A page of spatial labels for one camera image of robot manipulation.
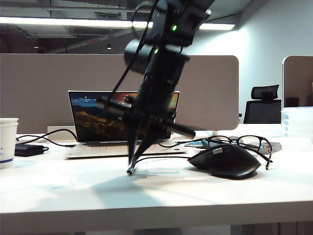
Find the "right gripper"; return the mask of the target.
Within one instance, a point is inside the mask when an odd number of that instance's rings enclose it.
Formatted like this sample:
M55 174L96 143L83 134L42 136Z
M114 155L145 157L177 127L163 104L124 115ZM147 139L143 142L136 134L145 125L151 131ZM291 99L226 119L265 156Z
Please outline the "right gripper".
M122 117L128 140L129 169L134 169L138 158L159 139L162 129L195 136L189 127L174 123L175 113L169 108L189 57L165 47L148 47L138 53L126 49L124 60L128 69L144 75L137 96L121 103L111 94L99 98L97 106L105 113ZM144 133L144 139L135 152L140 132Z

